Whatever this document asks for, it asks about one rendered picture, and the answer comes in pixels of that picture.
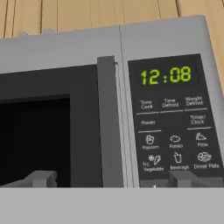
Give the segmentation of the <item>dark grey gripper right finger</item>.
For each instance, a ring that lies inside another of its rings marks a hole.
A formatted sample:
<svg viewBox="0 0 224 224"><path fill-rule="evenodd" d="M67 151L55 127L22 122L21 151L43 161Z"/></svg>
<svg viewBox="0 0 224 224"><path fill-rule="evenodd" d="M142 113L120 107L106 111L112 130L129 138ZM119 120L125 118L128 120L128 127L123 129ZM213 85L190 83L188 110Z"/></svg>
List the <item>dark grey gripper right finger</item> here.
<svg viewBox="0 0 224 224"><path fill-rule="evenodd" d="M169 181L171 187L224 187L224 179L199 178L190 171L170 171Z"/></svg>

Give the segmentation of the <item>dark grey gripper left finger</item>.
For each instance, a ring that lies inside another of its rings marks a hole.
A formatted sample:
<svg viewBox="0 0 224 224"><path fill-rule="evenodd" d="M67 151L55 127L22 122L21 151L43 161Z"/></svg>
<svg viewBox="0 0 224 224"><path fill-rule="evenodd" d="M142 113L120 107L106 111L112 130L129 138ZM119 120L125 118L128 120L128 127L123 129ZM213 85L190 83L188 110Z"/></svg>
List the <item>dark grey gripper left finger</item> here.
<svg viewBox="0 0 224 224"><path fill-rule="evenodd" d="M20 179L3 187L57 187L56 171L34 171L24 179Z"/></svg>

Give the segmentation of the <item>grey microwave door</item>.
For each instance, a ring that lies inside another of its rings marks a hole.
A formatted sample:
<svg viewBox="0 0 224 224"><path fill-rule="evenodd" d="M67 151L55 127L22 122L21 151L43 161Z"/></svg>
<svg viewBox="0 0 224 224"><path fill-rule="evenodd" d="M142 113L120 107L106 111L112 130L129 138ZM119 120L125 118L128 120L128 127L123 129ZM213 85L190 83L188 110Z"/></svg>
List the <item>grey microwave door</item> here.
<svg viewBox="0 0 224 224"><path fill-rule="evenodd" d="M56 171L57 187L102 188L97 59L115 57L116 26L0 40L0 187Z"/></svg>

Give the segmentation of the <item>grey microwave oven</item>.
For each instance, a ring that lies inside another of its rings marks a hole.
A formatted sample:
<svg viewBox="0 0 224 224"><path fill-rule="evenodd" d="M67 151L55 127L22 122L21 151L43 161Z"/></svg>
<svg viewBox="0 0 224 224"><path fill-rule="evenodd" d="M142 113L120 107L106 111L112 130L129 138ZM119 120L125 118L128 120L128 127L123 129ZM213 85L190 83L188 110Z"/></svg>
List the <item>grey microwave oven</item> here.
<svg viewBox="0 0 224 224"><path fill-rule="evenodd" d="M202 16L121 26L130 187L171 187L170 171L224 179L224 96Z"/></svg>

